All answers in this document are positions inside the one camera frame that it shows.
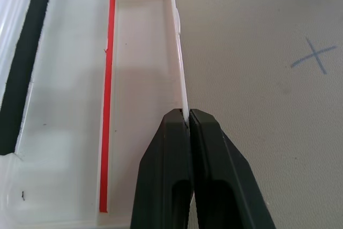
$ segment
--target black strip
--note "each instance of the black strip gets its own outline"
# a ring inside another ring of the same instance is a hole
[[[31,0],[17,42],[0,110],[0,155],[14,152],[49,0]]]

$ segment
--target white plastic box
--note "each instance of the white plastic box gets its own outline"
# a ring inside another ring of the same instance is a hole
[[[181,108],[188,119],[175,0],[115,0],[107,70],[108,34],[94,32],[105,22],[93,9],[73,17],[72,1],[50,0],[16,153],[0,157],[1,229],[129,228],[139,162],[162,117]],[[77,40],[69,29],[75,23],[84,26]],[[99,78],[108,70],[110,98],[104,98],[106,79]],[[100,213],[106,155],[107,212]]]

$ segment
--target red stripe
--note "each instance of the red stripe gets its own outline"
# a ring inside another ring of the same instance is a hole
[[[103,93],[102,150],[100,172],[100,212],[107,213],[109,118],[114,38],[114,10],[116,0],[109,0],[108,35],[105,68],[105,91]]]

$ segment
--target blue x mark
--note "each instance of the blue x mark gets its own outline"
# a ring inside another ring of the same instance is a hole
[[[310,48],[311,48],[313,53],[311,55],[303,57],[302,59],[299,59],[299,60],[295,61],[293,64],[290,65],[290,67],[291,68],[296,67],[298,64],[302,63],[303,61],[305,61],[305,60],[307,60],[307,59],[309,59],[311,57],[315,57],[318,65],[319,65],[319,67],[321,69],[321,71],[323,72],[323,74],[326,74],[325,68],[324,68],[324,66],[323,66],[323,64],[322,64],[322,62],[321,62],[321,60],[319,58],[319,54],[327,52],[327,51],[330,51],[332,49],[335,49],[335,48],[337,48],[337,46],[332,46],[330,48],[324,48],[324,49],[322,49],[320,51],[316,51],[314,46],[312,45],[311,41],[308,38],[306,38],[306,40],[307,40],[307,43],[310,45]]]

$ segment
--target plastic container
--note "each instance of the plastic container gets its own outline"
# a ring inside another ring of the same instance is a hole
[[[188,119],[175,0],[111,2],[110,67],[111,8],[100,2],[50,0],[16,153],[0,157],[0,228],[129,228],[138,165],[162,117],[181,108]]]

